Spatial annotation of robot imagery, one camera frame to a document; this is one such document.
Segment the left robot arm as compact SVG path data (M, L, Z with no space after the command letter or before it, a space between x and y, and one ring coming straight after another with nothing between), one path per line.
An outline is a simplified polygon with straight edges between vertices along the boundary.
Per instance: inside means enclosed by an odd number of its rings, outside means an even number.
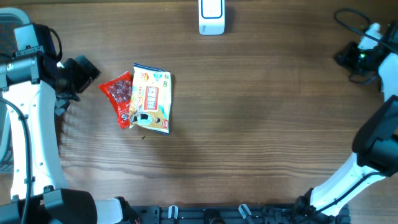
M1 64L2 102L11 122L12 201L1 207L2 223L139 223L122 197L95 200L69 189L58 155L55 117L100 74L84 56L63 67L57 33L41 24L15 29L18 50Z

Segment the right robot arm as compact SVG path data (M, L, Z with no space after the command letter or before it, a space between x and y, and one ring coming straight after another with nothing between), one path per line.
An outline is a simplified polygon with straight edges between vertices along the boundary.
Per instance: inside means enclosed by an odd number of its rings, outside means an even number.
M293 223L339 223L343 207L369 185L397 173L397 21L381 34L378 23L338 59L354 75L374 72L383 105L356 133L348 160L323 184L297 199Z

